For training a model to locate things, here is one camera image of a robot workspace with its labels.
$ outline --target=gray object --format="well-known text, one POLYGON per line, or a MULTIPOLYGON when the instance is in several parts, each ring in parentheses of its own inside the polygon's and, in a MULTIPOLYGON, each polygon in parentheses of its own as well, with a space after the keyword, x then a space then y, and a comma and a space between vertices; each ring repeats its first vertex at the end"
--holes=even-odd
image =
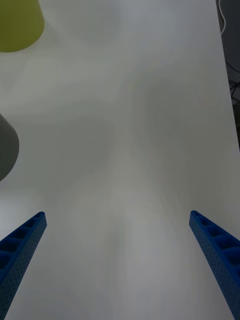
POLYGON ((14 128, 0 114, 0 181, 12 170, 18 154, 18 135, 14 128))

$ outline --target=white tabletop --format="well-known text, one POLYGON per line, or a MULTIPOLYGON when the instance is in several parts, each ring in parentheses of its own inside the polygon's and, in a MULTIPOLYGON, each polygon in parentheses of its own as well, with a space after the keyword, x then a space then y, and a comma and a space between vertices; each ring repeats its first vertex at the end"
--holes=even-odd
POLYGON ((43 35, 0 55, 20 140, 0 235, 48 227, 6 320, 228 320, 189 228, 240 238, 240 152, 215 0, 42 0, 43 35))

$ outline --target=yellow cup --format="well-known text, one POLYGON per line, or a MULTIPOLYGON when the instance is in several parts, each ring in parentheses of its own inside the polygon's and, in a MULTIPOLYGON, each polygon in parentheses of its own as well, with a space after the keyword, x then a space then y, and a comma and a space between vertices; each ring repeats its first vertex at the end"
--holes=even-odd
POLYGON ((44 31, 38 0, 0 0, 0 52, 29 47, 44 31))

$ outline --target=black cable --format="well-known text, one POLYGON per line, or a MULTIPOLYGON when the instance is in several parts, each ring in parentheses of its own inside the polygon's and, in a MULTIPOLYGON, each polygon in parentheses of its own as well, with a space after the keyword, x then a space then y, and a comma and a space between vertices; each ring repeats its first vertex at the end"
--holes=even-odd
POLYGON ((230 63, 228 63, 227 61, 225 61, 226 65, 228 65, 232 70, 234 70, 235 72, 240 74, 240 70, 235 69, 232 65, 230 65, 230 63))
POLYGON ((233 95, 234 95, 234 92, 235 92, 235 90, 237 89, 237 87, 240 85, 240 81, 237 83, 237 84, 235 84, 234 86, 232 86, 231 88, 230 88, 230 90, 232 90, 232 93, 231 93, 231 98, 233 97, 233 95))

